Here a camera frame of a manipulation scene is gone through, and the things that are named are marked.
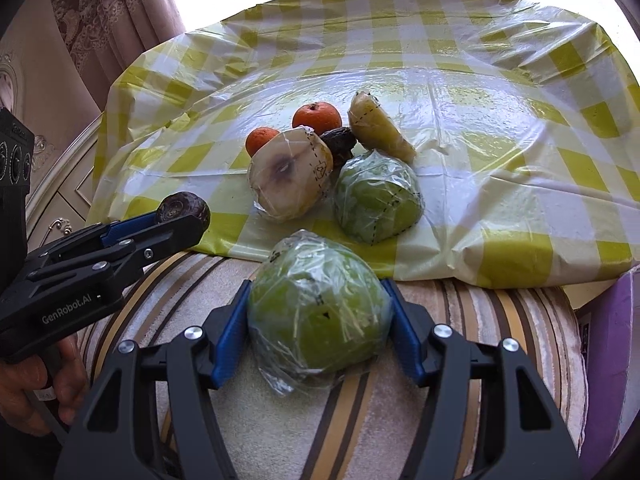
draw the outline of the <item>pear slice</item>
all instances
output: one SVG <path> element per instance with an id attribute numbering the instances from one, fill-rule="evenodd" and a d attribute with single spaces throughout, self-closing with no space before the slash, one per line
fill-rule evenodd
<path id="1" fill-rule="evenodd" d="M 402 136 L 378 99 L 369 91 L 356 92 L 347 115 L 353 135 L 365 148 L 381 150 L 407 164 L 414 161 L 415 148 Z"/>
<path id="2" fill-rule="evenodd" d="M 255 206 L 276 222 L 298 218 L 324 196 L 333 168 L 331 151 L 311 128 L 277 134 L 249 166 Z"/>

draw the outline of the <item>wall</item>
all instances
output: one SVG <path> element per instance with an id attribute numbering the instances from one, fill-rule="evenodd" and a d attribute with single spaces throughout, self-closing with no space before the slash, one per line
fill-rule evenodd
<path id="1" fill-rule="evenodd" d="M 17 75 L 16 115 L 50 154 L 34 172 L 31 190 L 100 110 L 80 79 L 58 31 L 49 0 L 25 0 L 0 40 L 0 59 Z"/>

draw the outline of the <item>dark fruit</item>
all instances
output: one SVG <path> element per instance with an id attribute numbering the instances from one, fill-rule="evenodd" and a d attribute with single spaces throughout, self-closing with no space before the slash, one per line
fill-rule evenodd
<path id="1" fill-rule="evenodd" d="M 350 128 L 346 126 L 334 128 L 322 134 L 320 139 L 327 145 L 334 156 L 334 169 L 340 169 L 347 160 L 353 158 L 351 150 L 357 141 Z"/>
<path id="2" fill-rule="evenodd" d="M 209 227 L 211 213 L 207 203 L 196 194 L 189 191 L 179 191 L 162 200 L 156 210 L 156 224 L 187 215 L 199 219 L 205 230 Z"/>

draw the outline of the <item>plastic tablecloth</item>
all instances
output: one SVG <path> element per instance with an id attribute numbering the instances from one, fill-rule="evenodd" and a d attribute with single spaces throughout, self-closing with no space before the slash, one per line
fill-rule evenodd
<path id="1" fill-rule="evenodd" d="M 373 246 L 330 200 L 273 224 L 253 206 L 248 132 L 301 105 L 376 94 L 416 147 L 426 209 Z M 596 23 L 525 0 L 276 0 L 143 54 L 111 88 L 89 222 L 209 204 L 197 250 L 265 259 L 300 228 L 380 276 L 487 287 L 608 279 L 640 259 L 640 88 Z"/>

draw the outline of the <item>white furniture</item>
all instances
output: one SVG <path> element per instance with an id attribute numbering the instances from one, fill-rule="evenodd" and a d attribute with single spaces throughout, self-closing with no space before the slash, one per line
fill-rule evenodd
<path id="1" fill-rule="evenodd" d="M 30 251 L 84 227 L 94 196 L 92 173 L 100 118 L 82 131 L 32 190 L 26 207 Z"/>

